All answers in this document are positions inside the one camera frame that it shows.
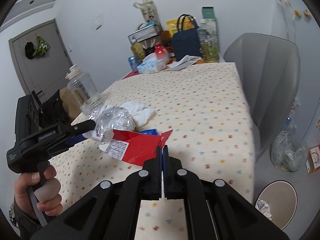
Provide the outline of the person's left hand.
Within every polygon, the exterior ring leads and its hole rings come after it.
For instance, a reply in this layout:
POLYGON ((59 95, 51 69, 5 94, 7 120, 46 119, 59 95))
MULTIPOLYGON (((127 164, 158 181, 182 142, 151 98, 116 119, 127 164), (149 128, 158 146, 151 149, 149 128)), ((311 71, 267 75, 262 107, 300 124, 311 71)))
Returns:
MULTIPOLYGON (((43 173, 46 183, 35 191, 35 196, 39 200, 37 209, 45 212, 48 216, 58 216, 62 211, 61 200, 59 194, 61 184, 55 178, 56 170, 50 165, 43 173)), ((14 195, 17 206, 29 217, 37 218, 34 208, 28 197, 28 187, 36 185, 40 182, 39 172, 22 173, 14 183, 14 195)))

